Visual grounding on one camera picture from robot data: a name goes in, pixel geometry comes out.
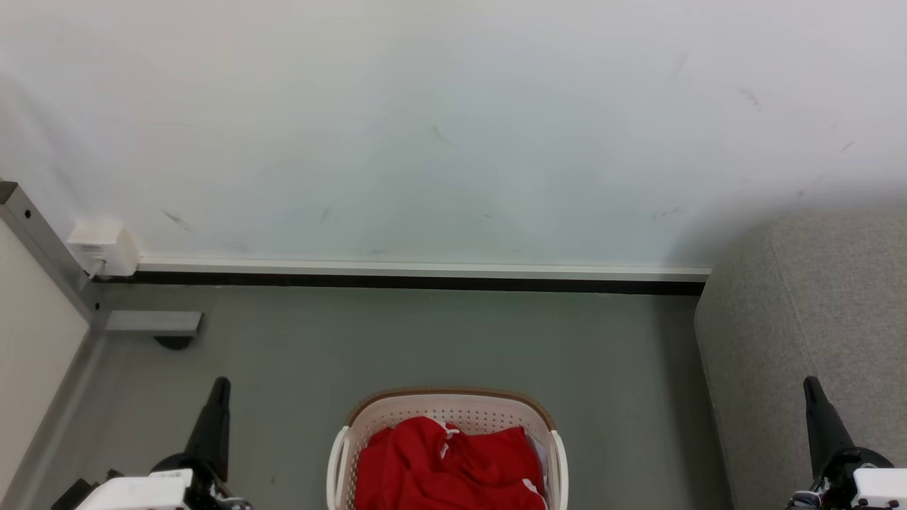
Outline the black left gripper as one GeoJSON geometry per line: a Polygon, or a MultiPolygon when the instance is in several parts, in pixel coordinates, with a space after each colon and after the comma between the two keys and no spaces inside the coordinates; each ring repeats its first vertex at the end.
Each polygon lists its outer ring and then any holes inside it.
{"type": "Polygon", "coordinates": [[[227,489],[230,452],[229,378],[218,377],[192,429],[184,454],[170,455],[150,477],[175,477],[185,490],[175,509],[249,509],[250,503],[227,489]]]}

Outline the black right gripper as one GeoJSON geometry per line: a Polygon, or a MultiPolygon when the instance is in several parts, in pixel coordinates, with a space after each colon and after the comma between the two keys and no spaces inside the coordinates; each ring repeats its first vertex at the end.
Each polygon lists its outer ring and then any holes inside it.
{"type": "Polygon", "coordinates": [[[789,509],[894,509],[895,467],[856,448],[815,375],[804,378],[808,446],[814,482],[794,492],[789,509]]]}

